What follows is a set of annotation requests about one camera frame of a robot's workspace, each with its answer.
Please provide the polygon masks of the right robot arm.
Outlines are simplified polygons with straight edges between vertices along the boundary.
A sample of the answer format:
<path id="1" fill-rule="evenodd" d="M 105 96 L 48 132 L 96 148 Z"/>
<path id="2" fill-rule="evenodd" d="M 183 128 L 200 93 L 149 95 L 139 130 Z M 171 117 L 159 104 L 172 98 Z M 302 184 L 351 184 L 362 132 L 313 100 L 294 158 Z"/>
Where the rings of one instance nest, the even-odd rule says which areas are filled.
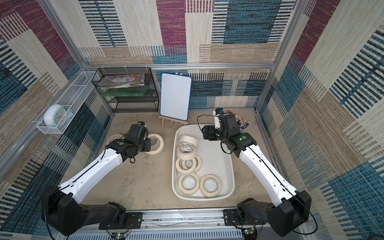
<path id="1" fill-rule="evenodd" d="M 205 140 L 224 143 L 252 170 L 270 196 L 269 203 L 253 198 L 240 202 L 237 217 L 241 223 L 268 223 L 276 234 L 284 237 L 309 219 L 310 195 L 306 191 L 299 192 L 284 179 L 250 134 L 235 131 L 231 136 L 210 125 L 201 131 Z"/>

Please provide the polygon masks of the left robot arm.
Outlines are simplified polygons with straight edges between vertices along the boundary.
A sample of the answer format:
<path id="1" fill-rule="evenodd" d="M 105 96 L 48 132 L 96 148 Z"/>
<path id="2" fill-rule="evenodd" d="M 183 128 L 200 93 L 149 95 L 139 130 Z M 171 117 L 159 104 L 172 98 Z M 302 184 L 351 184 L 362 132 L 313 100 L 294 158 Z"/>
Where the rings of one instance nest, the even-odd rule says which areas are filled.
<path id="1" fill-rule="evenodd" d="M 48 229 L 54 228 L 64 236 L 70 236 L 78 229 L 101 224 L 105 228 L 122 229 L 127 225 L 126 208 L 109 202 L 104 205 L 84 205 L 89 191 L 110 171 L 132 160 L 140 152 L 151 150 L 151 140 L 114 140 L 87 167 L 58 187 L 47 187 L 41 196 L 42 220 Z"/>

